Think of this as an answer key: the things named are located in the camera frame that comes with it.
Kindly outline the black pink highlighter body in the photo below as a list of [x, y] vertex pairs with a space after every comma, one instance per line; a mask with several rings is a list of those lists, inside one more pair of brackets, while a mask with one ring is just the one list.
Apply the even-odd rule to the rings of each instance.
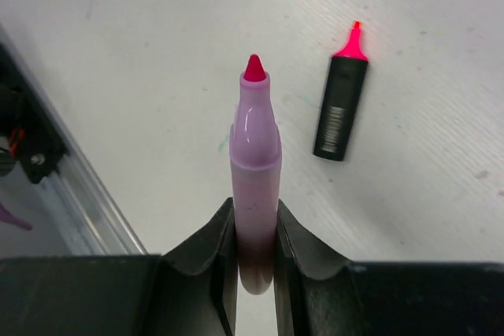
[[361, 50], [361, 22], [355, 21], [346, 45], [329, 62], [313, 155], [344, 160], [368, 66]]

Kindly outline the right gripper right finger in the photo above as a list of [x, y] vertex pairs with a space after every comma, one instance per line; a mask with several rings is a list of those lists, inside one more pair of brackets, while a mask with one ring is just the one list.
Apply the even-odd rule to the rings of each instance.
[[503, 266], [352, 261], [279, 204], [274, 268], [280, 335], [501, 335]]

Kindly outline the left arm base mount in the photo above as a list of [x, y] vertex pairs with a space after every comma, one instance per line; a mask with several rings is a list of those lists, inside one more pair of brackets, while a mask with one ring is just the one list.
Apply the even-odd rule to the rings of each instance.
[[57, 171], [67, 152], [55, 123], [13, 56], [1, 46], [1, 149], [4, 162], [18, 163], [33, 184]]

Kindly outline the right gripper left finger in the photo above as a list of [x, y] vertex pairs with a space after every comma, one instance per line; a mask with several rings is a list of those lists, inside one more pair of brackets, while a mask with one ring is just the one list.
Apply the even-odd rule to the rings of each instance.
[[232, 201], [165, 255], [9, 258], [4, 335], [232, 335]]

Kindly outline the aluminium front rail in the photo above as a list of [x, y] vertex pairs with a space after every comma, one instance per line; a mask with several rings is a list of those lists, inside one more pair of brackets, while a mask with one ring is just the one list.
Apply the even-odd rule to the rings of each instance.
[[20, 182], [34, 194], [35, 199], [50, 216], [70, 253], [144, 254], [146, 250], [141, 241], [4, 31], [1, 33], [1, 46], [6, 47], [27, 76], [31, 88], [55, 123], [67, 149], [57, 165], [57, 171], [38, 184], [28, 180], [20, 164], [4, 162], [2, 155], [1, 173], [8, 175], [14, 168], [18, 170]]

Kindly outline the lilac highlighter body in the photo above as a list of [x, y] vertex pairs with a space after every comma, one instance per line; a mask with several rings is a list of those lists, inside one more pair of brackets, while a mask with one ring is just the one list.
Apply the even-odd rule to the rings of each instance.
[[229, 157], [239, 274], [248, 293], [261, 295], [273, 277], [282, 146], [270, 77], [257, 54], [239, 77]]

